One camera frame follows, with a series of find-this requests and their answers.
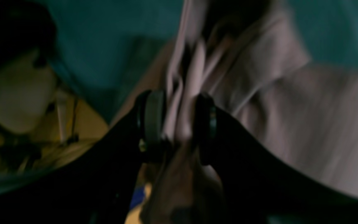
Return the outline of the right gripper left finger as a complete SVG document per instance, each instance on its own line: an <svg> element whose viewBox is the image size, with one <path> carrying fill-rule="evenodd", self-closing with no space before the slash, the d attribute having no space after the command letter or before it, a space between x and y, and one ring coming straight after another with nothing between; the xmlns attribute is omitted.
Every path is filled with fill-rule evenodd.
<svg viewBox="0 0 358 224"><path fill-rule="evenodd" d="M0 194L0 224L123 224L142 163L161 158L165 92L145 91L75 161Z"/></svg>

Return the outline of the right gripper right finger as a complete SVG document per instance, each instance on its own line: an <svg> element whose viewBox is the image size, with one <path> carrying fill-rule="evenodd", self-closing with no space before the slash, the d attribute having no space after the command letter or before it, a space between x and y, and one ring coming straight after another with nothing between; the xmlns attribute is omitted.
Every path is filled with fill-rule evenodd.
<svg viewBox="0 0 358 224"><path fill-rule="evenodd" d="M266 150L202 93L195 106L200 161L223 184L232 221L244 224L358 224L358 199L306 177Z"/></svg>

